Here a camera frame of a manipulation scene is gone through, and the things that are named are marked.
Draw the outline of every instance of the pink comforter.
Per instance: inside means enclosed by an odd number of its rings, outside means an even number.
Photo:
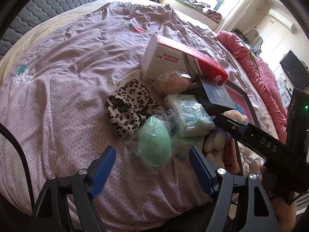
[[[221,31],[217,39],[233,53],[258,91],[275,124],[282,143],[286,141],[287,110],[283,107],[276,79],[265,63],[256,57],[257,68],[250,60],[247,48],[231,32]]]

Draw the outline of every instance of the skin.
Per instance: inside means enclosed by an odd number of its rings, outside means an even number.
[[[266,170],[265,167],[261,167],[260,169],[262,173]],[[277,197],[271,201],[271,205],[277,217],[280,232],[291,232],[296,222],[296,201],[288,205],[283,198]]]

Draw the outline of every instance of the blue gripper pad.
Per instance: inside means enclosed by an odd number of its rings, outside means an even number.
[[[189,160],[204,193],[215,198],[219,191],[215,164],[210,159],[206,159],[197,147],[189,149]]]
[[[101,157],[95,159],[88,167],[88,176],[92,178],[92,185],[89,191],[92,198],[95,198],[102,192],[115,161],[116,150],[114,147],[108,146]]]

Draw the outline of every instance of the television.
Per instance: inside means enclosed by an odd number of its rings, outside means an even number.
[[[280,64],[296,88],[303,90],[307,87],[309,84],[308,68],[292,51],[285,55]]]

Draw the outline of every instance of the red and white box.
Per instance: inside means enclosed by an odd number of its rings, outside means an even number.
[[[142,60],[142,80],[152,83],[168,71],[182,71],[192,79],[201,74],[219,86],[228,79],[228,74],[222,66],[208,55],[170,38],[154,34]]]

